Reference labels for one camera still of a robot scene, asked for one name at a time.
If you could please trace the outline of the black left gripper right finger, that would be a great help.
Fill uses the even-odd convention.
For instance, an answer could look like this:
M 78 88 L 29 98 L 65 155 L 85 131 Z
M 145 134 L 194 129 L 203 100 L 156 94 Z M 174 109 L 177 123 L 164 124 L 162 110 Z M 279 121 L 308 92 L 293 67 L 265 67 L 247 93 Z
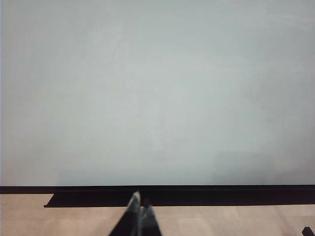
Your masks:
M 149 199 L 145 199 L 140 214 L 141 236 L 162 236 L 156 215 Z

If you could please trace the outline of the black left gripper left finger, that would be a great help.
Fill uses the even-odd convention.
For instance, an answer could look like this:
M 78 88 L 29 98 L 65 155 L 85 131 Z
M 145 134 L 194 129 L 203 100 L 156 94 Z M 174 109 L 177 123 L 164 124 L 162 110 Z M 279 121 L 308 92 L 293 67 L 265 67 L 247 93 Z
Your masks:
M 139 192 L 134 192 L 130 198 L 126 210 L 122 217 L 119 219 L 109 236 L 137 236 L 139 219 L 140 219 L 140 207 L 141 197 Z

